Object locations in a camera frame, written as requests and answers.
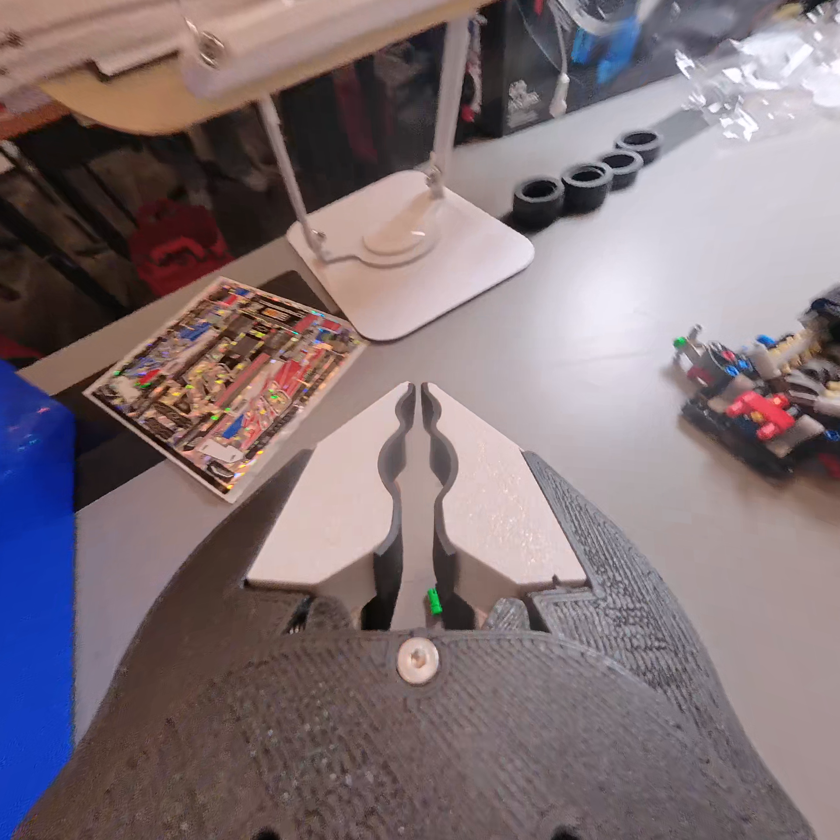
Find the lego instruction booklet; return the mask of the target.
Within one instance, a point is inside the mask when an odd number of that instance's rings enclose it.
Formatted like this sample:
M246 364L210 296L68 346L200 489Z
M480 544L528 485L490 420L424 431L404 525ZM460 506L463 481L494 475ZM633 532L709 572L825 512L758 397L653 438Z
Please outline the lego instruction booklet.
M2 1L2 84L21 85L181 33L181 2Z

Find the lego car chassis assembly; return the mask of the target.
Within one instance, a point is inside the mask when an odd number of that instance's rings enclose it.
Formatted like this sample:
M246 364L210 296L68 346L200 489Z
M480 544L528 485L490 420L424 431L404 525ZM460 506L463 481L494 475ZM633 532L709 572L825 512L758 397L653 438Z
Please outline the lego car chassis assembly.
M734 350L696 324L673 341L692 393L681 408L694 428L769 480L799 466L839 478L839 286L815 297L797 332L761 334Z

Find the holographic sticker sheet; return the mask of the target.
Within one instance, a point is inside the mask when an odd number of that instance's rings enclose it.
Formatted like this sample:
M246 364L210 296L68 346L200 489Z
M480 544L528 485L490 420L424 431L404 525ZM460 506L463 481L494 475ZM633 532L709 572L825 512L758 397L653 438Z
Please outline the holographic sticker sheet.
M233 503L368 346L338 316L220 276L83 394Z

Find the red bag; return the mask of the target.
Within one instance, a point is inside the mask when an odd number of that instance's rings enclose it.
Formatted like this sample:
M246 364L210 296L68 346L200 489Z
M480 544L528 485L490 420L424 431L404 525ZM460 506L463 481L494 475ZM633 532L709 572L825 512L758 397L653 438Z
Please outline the red bag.
M134 268L156 298L222 269L234 258L210 210L162 198L142 205L129 237Z

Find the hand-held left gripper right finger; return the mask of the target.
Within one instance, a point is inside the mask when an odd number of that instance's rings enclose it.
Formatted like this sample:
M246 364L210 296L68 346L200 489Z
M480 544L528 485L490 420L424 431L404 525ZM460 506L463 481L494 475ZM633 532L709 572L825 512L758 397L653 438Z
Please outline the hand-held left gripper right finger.
M434 502L433 564L447 629L475 629L501 599L587 583L520 446L438 385L421 386Z

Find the black lego set box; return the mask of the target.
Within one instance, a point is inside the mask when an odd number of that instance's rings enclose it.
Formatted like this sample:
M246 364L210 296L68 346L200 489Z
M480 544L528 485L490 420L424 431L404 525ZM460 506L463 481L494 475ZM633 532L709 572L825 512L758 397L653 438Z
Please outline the black lego set box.
M460 118L501 138L677 73L768 23L770 1L508 1L480 9Z

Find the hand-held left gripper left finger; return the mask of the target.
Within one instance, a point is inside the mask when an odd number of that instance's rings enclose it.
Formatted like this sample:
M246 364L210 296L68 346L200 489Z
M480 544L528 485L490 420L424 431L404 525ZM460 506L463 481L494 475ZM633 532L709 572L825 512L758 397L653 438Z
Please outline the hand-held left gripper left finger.
M405 382L312 450L245 577L338 601L363 629L391 627L403 577L403 504L417 389Z

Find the blue plastic bin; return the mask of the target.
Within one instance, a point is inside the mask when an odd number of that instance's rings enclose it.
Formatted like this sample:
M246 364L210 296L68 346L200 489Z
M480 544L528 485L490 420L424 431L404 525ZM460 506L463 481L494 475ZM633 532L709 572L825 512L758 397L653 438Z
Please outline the blue plastic bin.
M1 838L74 730L75 420L1 363Z

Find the black rubber lego tire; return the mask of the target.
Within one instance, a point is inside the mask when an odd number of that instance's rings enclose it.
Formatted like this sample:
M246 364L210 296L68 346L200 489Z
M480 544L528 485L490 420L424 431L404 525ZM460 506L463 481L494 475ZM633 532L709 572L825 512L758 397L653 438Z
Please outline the black rubber lego tire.
M564 204L562 181L546 175L520 182L512 194L511 221L520 228L535 232L554 223Z
M563 211L588 214L600 208L613 185L613 170L602 162L581 163L567 169L560 178Z
M663 136L654 129L636 129L622 133L614 141L614 148L639 155L643 165L650 165L657 160L663 144Z
M632 150L610 150L595 161L612 177L611 191L621 192L635 184L645 166L644 158Z

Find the clear plastic bag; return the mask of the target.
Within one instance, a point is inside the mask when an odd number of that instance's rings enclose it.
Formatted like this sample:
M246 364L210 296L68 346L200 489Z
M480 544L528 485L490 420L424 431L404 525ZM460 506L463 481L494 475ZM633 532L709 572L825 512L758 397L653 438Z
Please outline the clear plastic bag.
M839 120L837 3L725 42L708 57L675 52L685 109L724 140L767 140Z

